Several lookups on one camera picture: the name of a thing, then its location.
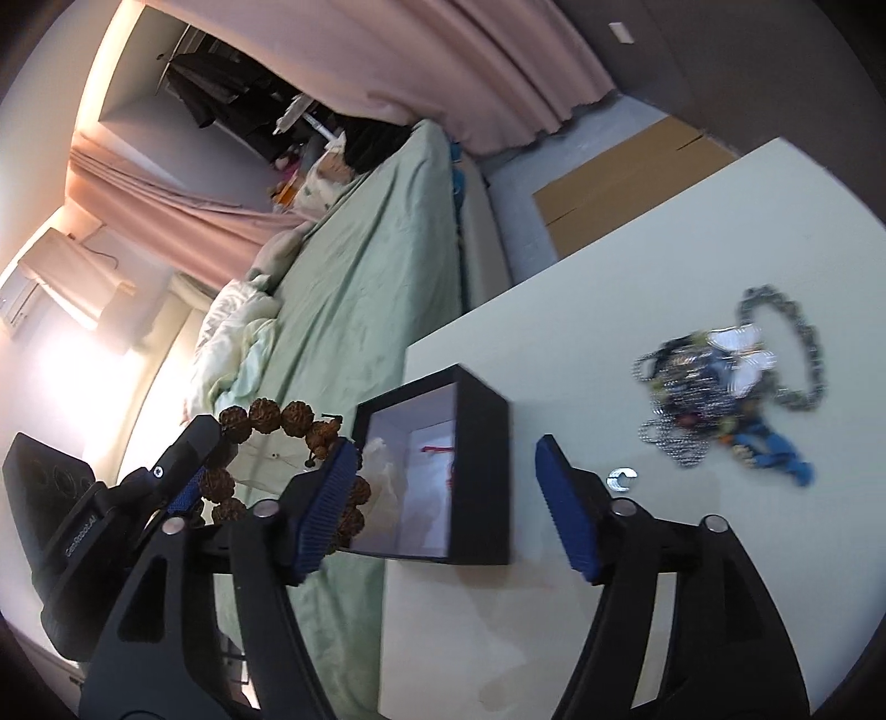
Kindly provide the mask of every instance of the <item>metal ring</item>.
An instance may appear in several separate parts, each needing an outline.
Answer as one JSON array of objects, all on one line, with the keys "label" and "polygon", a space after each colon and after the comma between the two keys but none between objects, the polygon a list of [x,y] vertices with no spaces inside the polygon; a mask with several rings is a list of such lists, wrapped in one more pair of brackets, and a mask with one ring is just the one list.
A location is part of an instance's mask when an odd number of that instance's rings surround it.
[{"label": "metal ring", "polygon": [[658,428],[658,434],[661,436],[661,426],[663,424],[663,420],[661,418],[653,418],[652,420],[647,420],[640,426],[640,430],[638,435],[643,442],[648,442],[650,445],[658,445],[659,439],[653,438],[649,434],[649,430],[653,427]]},{"label": "metal ring", "polygon": [[647,353],[646,355],[644,355],[642,357],[638,357],[636,360],[634,360],[634,362],[633,362],[633,376],[637,380],[639,380],[640,382],[650,382],[653,379],[652,375],[647,375],[645,372],[643,372],[643,365],[645,365],[649,360],[651,360],[656,355],[658,355],[657,352]]},{"label": "metal ring", "polygon": [[629,492],[631,490],[631,484],[622,485],[618,479],[621,477],[626,477],[628,480],[634,480],[637,477],[637,471],[632,467],[617,467],[611,473],[609,473],[609,477],[606,478],[606,484],[609,486],[609,489],[613,492]]}]

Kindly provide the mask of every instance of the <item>floor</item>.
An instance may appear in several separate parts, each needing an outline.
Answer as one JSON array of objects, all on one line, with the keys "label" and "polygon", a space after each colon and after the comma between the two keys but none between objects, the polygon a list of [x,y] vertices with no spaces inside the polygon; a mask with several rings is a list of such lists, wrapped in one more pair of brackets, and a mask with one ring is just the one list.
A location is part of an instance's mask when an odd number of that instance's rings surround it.
[{"label": "floor", "polygon": [[665,117],[655,107],[624,96],[579,115],[529,150],[480,163],[514,284],[556,262],[532,194]]},{"label": "floor", "polygon": [[886,221],[882,0],[554,2],[622,92],[740,154],[784,137]]}]

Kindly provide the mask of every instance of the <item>metal screw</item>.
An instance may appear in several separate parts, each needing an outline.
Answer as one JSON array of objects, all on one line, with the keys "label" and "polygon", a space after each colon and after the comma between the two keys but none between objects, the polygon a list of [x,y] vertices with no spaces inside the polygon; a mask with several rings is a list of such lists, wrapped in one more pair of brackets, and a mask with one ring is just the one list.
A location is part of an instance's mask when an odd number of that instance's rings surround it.
[{"label": "metal screw", "polygon": [[726,518],[721,518],[719,515],[708,515],[704,519],[704,526],[712,533],[725,533],[729,530],[729,523],[726,522]]},{"label": "metal screw", "polygon": [[637,471],[632,467],[617,467],[613,470],[609,477],[606,479],[606,484],[609,485],[609,489],[613,492],[627,492],[630,490],[630,484],[622,485],[618,479],[621,477],[626,477],[628,480],[633,480],[637,477]]},{"label": "metal screw", "polygon": [[161,529],[165,535],[176,535],[184,530],[184,525],[184,518],[169,518],[169,520],[163,523]]},{"label": "metal screw", "polygon": [[276,500],[260,500],[253,508],[257,518],[270,518],[280,512],[280,504]]},{"label": "metal screw", "polygon": [[629,518],[637,513],[637,506],[626,497],[612,501],[612,512],[619,517]]}]

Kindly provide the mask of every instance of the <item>pink curtain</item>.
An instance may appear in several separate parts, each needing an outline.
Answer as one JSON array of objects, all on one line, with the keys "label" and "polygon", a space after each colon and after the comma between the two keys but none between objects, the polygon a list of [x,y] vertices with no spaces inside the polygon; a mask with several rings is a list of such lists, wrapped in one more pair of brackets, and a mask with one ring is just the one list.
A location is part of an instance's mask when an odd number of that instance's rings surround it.
[{"label": "pink curtain", "polygon": [[271,237],[306,217],[261,213],[168,187],[77,136],[67,196],[125,238],[212,287],[241,278]]},{"label": "pink curtain", "polygon": [[557,131],[613,83],[552,0],[147,0],[343,114],[431,118],[474,154]]}]

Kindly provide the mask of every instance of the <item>light switch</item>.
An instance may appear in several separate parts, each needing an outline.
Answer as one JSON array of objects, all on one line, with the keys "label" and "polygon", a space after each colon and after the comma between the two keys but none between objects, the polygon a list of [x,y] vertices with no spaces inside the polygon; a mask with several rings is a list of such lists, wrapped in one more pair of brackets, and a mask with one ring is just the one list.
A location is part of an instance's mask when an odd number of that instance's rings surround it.
[{"label": "light switch", "polygon": [[631,31],[627,29],[627,25],[625,25],[625,23],[611,22],[610,30],[620,43],[623,43],[625,45],[633,45],[633,35],[631,35]]}]

